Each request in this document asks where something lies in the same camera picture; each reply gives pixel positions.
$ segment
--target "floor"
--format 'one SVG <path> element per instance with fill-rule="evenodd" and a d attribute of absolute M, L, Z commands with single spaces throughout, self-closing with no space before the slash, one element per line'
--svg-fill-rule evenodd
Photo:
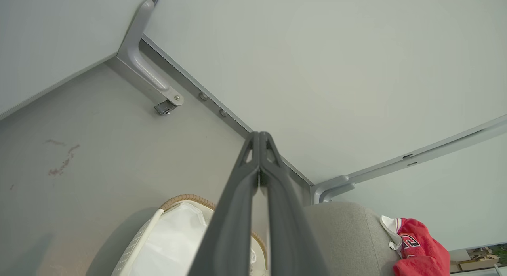
<path fill-rule="evenodd" d="M 185 97 L 168 116 L 103 64 L 0 121 L 0 276 L 110 275 L 170 197 L 218 201 L 245 132 L 157 65 Z M 294 188 L 304 204 L 308 186 Z M 260 193 L 253 208 L 266 239 Z"/>

